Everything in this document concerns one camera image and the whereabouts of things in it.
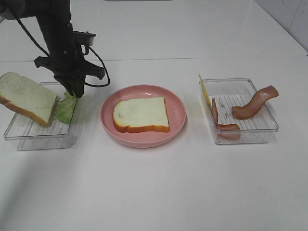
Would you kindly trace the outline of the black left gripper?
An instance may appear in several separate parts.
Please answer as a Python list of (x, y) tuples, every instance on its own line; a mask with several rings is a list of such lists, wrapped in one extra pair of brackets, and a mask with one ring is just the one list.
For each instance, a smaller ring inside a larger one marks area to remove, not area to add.
[(99, 60), (100, 56), (90, 47), (79, 44), (73, 38), (73, 26), (70, 16), (46, 14), (37, 16), (48, 51), (45, 57), (34, 60), (36, 67), (45, 67), (54, 73), (71, 96), (81, 98), (84, 95), (86, 76), (103, 79), (105, 65), (97, 66), (85, 60), (91, 51)]

